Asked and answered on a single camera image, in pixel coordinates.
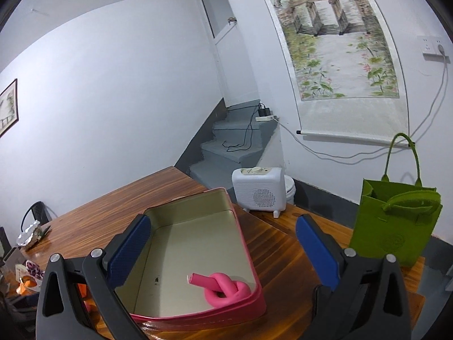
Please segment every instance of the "green bag handle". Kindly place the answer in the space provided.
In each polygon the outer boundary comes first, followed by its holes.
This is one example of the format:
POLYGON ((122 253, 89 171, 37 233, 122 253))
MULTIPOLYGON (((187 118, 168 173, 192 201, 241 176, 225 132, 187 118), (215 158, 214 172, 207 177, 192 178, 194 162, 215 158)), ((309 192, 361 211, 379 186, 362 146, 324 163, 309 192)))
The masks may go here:
POLYGON ((384 212, 390 212, 391 209, 405 211, 410 215, 418 216, 420 214, 434 213, 440 206, 440 194, 432 190, 414 190, 411 192, 401 193, 390 198, 387 203, 382 205, 384 212), (427 206, 409 207, 402 206, 400 203, 427 203, 427 206))
POLYGON ((404 133, 398 133, 397 135, 395 135, 395 137, 393 137, 392 143, 390 144, 389 154, 387 155, 386 171, 384 172, 384 175, 382 176, 381 181, 389 181, 389 177, 387 175, 387 169, 389 167, 390 155, 392 153, 393 144, 395 143, 395 140, 398 137, 406 138, 407 142, 409 143, 409 147, 412 149, 412 152, 414 153, 415 163, 417 164, 417 180, 415 182, 415 186, 422 187, 422 181, 420 179, 420 164, 418 163, 418 155, 417 155, 417 151, 415 150, 415 144, 414 144, 414 142, 412 142, 412 140, 409 138, 409 136, 407 136, 404 133))

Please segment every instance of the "white power cord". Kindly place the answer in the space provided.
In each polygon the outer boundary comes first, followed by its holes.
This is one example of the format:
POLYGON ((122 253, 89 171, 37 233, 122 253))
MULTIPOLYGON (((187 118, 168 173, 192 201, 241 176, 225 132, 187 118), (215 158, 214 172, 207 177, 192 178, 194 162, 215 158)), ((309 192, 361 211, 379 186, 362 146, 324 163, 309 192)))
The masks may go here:
MULTIPOLYGON (((439 94, 442 90, 442 87, 443 87, 443 82, 445 80, 445 73, 447 73, 447 84, 448 84, 448 68, 447 68, 447 58, 445 56, 445 50, 444 48, 442 47, 442 45, 439 45, 439 51, 440 53, 442 54, 442 57, 443 57, 443 73, 442 73, 442 81, 440 83, 440 87, 439 87, 439 90, 437 91, 436 93, 436 96, 434 97, 434 100, 433 102, 431 103, 431 106, 430 106, 430 110, 428 111, 428 114, 426 115, 426 117, 422 120, 422 122, 418 125, 418 127, 412 132, 411 134, 411 138, 414 136, 414 134, 422 127, 422 125, 425 123, 425 121, 427 121, 427 119, 430 117, 431 113, 432 113, 432 110, 434 108, 434 104, 436 103, 436 100, 437 98, 439 97, 439 94)), ((447 93, 447 85, 445 86, 445 91, 444 91, 444 96, 442 98, 442 101, 440 103, 440 105, 442 105, 442 102, 443 102, 443 99, 445 98, 445 95, 447 93)), ((332 154, 328 154, 328 153, 323 153, 323 152, 317 152, 315 150, 312 150, 309 146, 303 144, 299 139, 297 139, 297 137, 293 134, 293 132, 291 130, 289 130, 285 125, 283 125, 282 123, 280 123, 276 118, 273 118, 273 120, 275 120, 283 129, 285 129, 287 132, 289 132, 289 134, 291 134, 291 136, 295 139, 295 141, 297 143, 299 143, 302 147, 304 147, 308 152, 314 154, 316 157, 318 157, 319 159, 322 159, 322 160, 331 160, 331 161, 334 161, 334 162, 337 162, 337 163, 343 163, 343 164, 348 164, 348 165, 354 165, 354 164, 357 164, 361 161, 364 161, 364 160, 372 160, 372 159, 375 159, 377 157, 380 157, 381 155, 385 154, 379 154, 377 156, 374 156, 374 157, 368 157, 368 158, 364 158, 364 159, 361 159, 359 161, 356 161, 356 162, 353 162, 353 163, 349 163, 349 162, 341 162, 341 161, 337 161, 337 160, 333 160, 333 159, 328 159, 328 158, 325 158, 325 157, 320 157, 320 156, 327 156, 327 157, 332 157, 332 158, 335 158, 335 159, 343 159, 343 160, 348 160, 348 159, 353 159, 354 157, 357 157, 357 156, 360 156, 360 155, 371 155, 371 154, 376 154, 378 152, 381 152, 383 150, 386 150, 388 147, 381 147, 381 148, 378 148, 377 150, 375 151, 372 151, 372 152, 359 152, 359 153, 356 153, 356 154, 353 154, 352 156, 337 156, 337 155, 332 155, 332 154)))

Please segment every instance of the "picture frame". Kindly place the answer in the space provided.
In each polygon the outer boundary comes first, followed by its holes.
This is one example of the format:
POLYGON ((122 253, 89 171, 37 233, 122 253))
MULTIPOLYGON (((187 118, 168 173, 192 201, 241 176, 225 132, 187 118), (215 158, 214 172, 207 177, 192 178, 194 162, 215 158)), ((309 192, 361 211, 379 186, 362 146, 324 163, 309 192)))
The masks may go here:
POLYGON ((0 137, 19 121, 17 79, 0 94, 0 137))

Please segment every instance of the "white door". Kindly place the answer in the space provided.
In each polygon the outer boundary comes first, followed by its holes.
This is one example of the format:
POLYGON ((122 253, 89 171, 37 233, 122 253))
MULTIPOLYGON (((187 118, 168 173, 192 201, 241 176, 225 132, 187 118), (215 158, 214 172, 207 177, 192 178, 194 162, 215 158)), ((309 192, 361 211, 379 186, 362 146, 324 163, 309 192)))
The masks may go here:
POLYGON ((250 59, 228 0, 202 0, 225 80, 227 107, 258 99, 250 59))

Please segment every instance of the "wood grain surface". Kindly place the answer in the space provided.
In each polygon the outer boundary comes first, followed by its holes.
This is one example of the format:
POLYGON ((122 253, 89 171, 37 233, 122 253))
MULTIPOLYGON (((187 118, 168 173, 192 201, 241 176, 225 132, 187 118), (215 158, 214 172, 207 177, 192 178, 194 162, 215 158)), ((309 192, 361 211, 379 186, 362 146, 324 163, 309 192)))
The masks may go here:
MULTIPOLYGON (((86 256, 96 247, 105 247, 111 238, 146 208, 174 198, 205 191, 206 188, 173 167, 126 185, 51 221, 50 233, 28 256, 45 268, 49 257, 58 252, 65 258, 86 256)), ((257 217, 235 206, 239 222, 257 270, 267 304, 266 313, 241 325, 192 332, 146 332, 150 339, 297 339, 311 321, 312 291, 318 277, 294 237, 295 219, 306 211, 288 206, 279 219, 257 212, 257 217)), ((313 215, 321 229, 342 246, 351 238, 351 230, 313 215)), ((421 278, 423 262, 405 272, 409 290, 415 291, 421 278)), ((424 297, 409 293, 411 319, 415 324, 424 297)), ((91 319, 103 336, 112 339, 96 309, 91 319)))

